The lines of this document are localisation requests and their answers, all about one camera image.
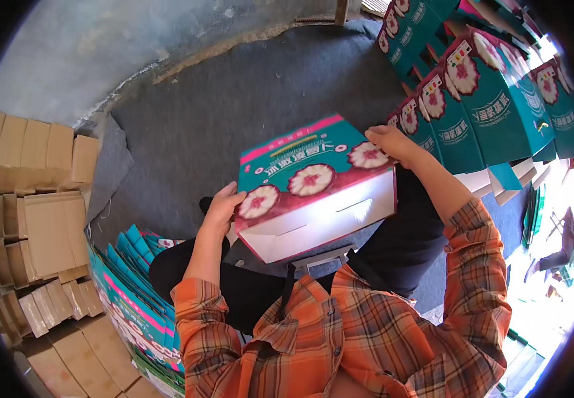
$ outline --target gray mat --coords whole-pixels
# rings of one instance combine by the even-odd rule
[[[86,224],[90,223],[109,204],[110,198],[130,171],[134,159],[126,146],[126,133],[112,116],[108,117],[104,144],[99,153],[95,180],[92,185]]]
[[[361,131],[383,123],[405,95],[374,43],[380,26],[355,20],[344,29],[290,29],[267,41],[240,44],[161,84],[140,87],[112,112],[127,134],[135,165],[112,197],[108,218],[92,223],[97,246],[114,243],[132,223],[166,237],[193,237],[203,219],[199,199],[237,179],[242,151],[279,134],[335,112]],[[506,206],[496,217],[519,217],[504,211]],[[374,228],[325,249],[361,246]],[[241,242],[231,253],[232,263],[242,258],[251,269],[283,275],[282,266],[254,263]],[[336,267],[329,264],[315,273]],[[444,267],[427,273],[414,295],[422,306],[442,302],[445,277]]]

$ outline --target concrete wall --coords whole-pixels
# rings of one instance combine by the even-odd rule
[[[329,15],[335,0],[42,0],[0,63],[0,111],[73,125],[153,61]],[[360,0],[351,0],[357,12]]]

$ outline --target hand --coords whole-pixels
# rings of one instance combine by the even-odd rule
[[[214,195],[203,220],[202,231],[209,231],[209,234],[215,234],[220,239],[223,239],[229,232],[234,208],[247,196],[244,191],[235,194],[236,186],[236,181],[232,181]]]
[[[365,131],[365,137],[382,148],[387,155],[400,161],[405,169],[411,169],[413,160],[424,152],[424,149],[392,125],[370,127]]]

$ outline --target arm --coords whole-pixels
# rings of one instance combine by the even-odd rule
[[[444,323],[498,363],[511,317],[506,263],[499,232],[482,202],[427,151],[392,126],[371,127],[366,137],[398,159],[422,182],[449,239]]]
[[[219,288],[223,238],[246,195],[235,192],[231,183],[214,196],[183,280],[173,290],[187,396],[235,396],[241,382],[241,344],[225,323],[228,307]]]

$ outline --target woman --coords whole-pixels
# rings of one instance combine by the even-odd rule
[[[195,239],[153,261],[152,285],[176,308],[188,397],[482,397],[504,374],[511,308],[490,216],[398,129],[365,135],[403,167],[398,212],[335,273],[294,281],[292,266],[280,278],[222,263],[245,197],[235,183],[214,196]],[[408,298],[442,247],[436,327]],[[241,346],[235,329],[253,340]]]

